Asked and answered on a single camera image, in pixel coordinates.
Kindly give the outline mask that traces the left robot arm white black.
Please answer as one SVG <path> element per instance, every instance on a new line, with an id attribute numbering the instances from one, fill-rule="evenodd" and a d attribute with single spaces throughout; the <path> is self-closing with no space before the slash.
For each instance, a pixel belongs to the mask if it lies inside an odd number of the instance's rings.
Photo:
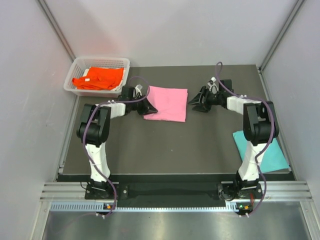
<path id="1" fill-rule="evenodd" d="M 111 120 L 136 111 L 140 116 L 155 114 L 158 110 L 148 101 L 147 92 L 138 84 L 124 86 L 116 100 L 99 104 L 86 103 L 83 107 L 79 127 L 76 131 L 90 164 L 90 180 L 85 189 L 86 200 L 105 200 L 116 196 L 115 185 L 110 181 L 106 142 L 110 134 Z"/>

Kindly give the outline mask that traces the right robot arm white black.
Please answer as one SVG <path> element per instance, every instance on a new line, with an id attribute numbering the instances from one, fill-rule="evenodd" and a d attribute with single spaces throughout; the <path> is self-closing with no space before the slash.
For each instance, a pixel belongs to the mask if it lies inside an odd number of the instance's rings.
<path id="1" fill-rule="evenodd" d="M 219 194 L 232 201 L 258 190 L 264 154 L 279 135 L 274 103 L 235 94 L 232 80 L 212 77 L 188 104 L 197 112 L 207 113 L 212 106 L 221 106 L 243 116 L 243 134 L 247 141 L 244 159 L 232 186 L 223 186 Z"/>

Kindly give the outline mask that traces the pink t shirt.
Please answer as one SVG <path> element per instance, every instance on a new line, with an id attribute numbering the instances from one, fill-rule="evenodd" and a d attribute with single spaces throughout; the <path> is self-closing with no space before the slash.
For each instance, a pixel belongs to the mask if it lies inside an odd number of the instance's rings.
<path id="1" fill-rule="evenodd" d="M 185 123 L 187 117 L 188 90 L 150 86 L 147 100 L 157 113 L 145 115 L 145 120 Z"/>

